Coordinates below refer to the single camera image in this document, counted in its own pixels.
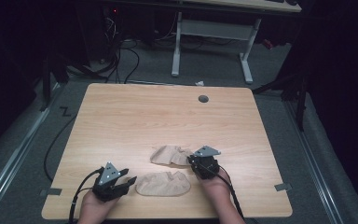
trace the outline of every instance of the metal rail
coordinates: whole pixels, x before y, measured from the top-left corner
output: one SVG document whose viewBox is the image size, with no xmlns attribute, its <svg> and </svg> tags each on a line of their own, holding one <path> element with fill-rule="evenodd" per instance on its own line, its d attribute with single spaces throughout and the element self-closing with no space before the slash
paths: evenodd
<svg viewBox="0 0 358 224">
<path fill-rule="evenodd" d="M 343 224 L 341 214 L 338 211 L 336 203 L 334 201 L 333 194 L 331 193 L 330 188 L 327 186 L 327 183 L 324 180 L 321 170 L 319 169 L 318 163 L 315 160 L 312 150 L 310 149 L 310 144 L 308 143 L 307 137 L 304 132 L 301 132 L 298 129 L 296 123 L 296 111 L 290 102 L 283 102 L 283 105 L 290 115 L 290 120 L 292 121 L 293 127 L 296 129 L 296 133 L 301 142 L 302 148 L 304 149 L 305 159 L 310 169 L 310 175 L 312 176 L 313 182 L 316 189 L 318 190 L 319 196 L 321 197 L 324 209 L 330 219 L 331 223 L 334 224 Z"/>
<path fill-rule="evenodd" d="M 57 83 L 54 89 L 58 89 L 59 84 Z M 45 118 L 48 116 L 49 108 L 46 108 L 44 111 L 40 113 L 37 117 L 33 127 L 31 130 L 25 135 L 24 139 L 21 141 L 20 145 L 16 148 L 16 150 L 11 155 L 10 159 L 7 161 L 7 164 L 3 168 L 0 174 L 0 202 L 2 198 L 5 196 L 5 193 L 10 186 L 12 180 L 16 176 L 16 173 L 19 171 L 22 163 L 25 160 L 25 157 L 28 155 L 30 151 L 30 145 L 34 139 L 34 136 L 39 129 L 40 125 L 43 123 Z"/>
</svg>

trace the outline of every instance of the metal desk leg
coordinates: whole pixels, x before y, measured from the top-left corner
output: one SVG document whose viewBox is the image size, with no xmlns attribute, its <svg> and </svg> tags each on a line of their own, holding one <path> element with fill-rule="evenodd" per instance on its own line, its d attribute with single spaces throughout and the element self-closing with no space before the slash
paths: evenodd
<svg viewBox="0 0 358 224">
<path fill-rule="evenodd" d="M 241 64 L 242 64 L 243 75 L 245 76 L 245 82 L 247 84 L 253 83 L 251 70 L 249 69 L 249 64 L 248 64 L 248 56 L 249 56 L 249 53 L 251 52 L 252 45 L 255 42 L 255 36 L 257 35 L 257 31 L 258 31 L 258 27 L 260 26 L 260 22 L 261 22 L 261 19 L 257 19 L 255 21 L 255 25 L 252 29 L 252 32 L 251 32 L 249 40 L 248 40 L 248 45 L 247 45 L 246 51 L 244 53 L 240 53 L 240 60 L 241 60 Z"/>
<path fill-rule="evenodd" d="M 176 27 L 176 45 L 175 45 L 175 52 L 173 53 L 173 62 L 172 62 L 173 77 L 179 76 L 181 32 L 182 32 L 182 12 L 178 12 L 178 22 Z"/>
</svg>

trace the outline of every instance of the beige cloth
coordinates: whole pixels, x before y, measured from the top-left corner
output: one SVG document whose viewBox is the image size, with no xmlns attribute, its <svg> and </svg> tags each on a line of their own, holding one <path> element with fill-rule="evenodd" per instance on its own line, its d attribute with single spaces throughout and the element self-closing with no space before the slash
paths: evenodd
<svg viewBox="0 0 358 224">
<path fill-rule="evenodd" d="M 190 165 L 187 157 L 192 154 L 193 152 L 190 150 L 181 149 L 177 146 L 164 146 L 152 154 L 150 161 L 157 164 Z"/>
<path fill-rule="evenodd" d="M 190 182 L 181 172 L 152 173 L 137 181 L 136 191 L 144 196 L 179 196 L 190 190 Z"/>
</svg>

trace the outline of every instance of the human hand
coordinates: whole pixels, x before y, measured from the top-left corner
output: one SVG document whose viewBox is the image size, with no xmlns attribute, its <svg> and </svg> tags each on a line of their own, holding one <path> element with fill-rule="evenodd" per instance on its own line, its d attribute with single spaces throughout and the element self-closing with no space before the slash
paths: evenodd
<svg viewBox="0 0 358 224">
<path fill-rule="evenodd" d="M 222 176 L 228 183 L 230 183 L 229 177 L 226 172 L 219 169 L 220 176 Z M 212 179 L 201 179 L 197 176 L 197 179 L 201 183 L 204 192 L 213 204 L 230 201 L 230 190 L 228 185 L 219 177 L 215 176 Z"/>
<path fill-rule="evenodd" d="M 225 171 L 220 169 L 218 174 L 223 177 L 228 184 L 231 184 L 229 176 Z M 201 179 L 197 176 L 197 179 L 201 183 L 207 197 L 211 200 L 221 224 L 245 224 L 240 213 L 231 202 L 231 192 L 225 181 L 218 176 L 212 179 Z"/>
<path fill-rule="evenodd" d="M 97 198 L 92 190 L 89 190 L 83 196 L 83 202 L 80 209 L 80 218 L 77 224 L 102 223 L 119 199 L 120 198 L 116 198 L 104 203 Z"/>
</svg>

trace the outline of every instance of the wooden table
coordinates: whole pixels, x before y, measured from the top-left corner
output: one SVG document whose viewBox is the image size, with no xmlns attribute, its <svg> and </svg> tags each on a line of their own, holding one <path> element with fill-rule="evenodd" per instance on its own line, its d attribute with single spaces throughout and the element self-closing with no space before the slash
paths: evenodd
<svg viewBox="0 0 358 224">
<path fill-rule="evenodd" d="M 209 101 L 201 103 L 200 95 Z M 216 217 L 190 167 L 150 163 L 165 145 L 220 150 L 215 158 L 231 175 L 246 217 L 291 216 L 286 192 L 274 188 L 282 178 L 249 89 L 129 84 L 89 85 L 52 183 L 62 193 L 47 197 L 42 216 L 67 219 L 81 181 L 111 161 L 118 170 L 129 168 L 127 177 L 180 171 L 191 189 L 179 197 L 145 197 L 131 186 L 109 218 Z"/>
</svg>

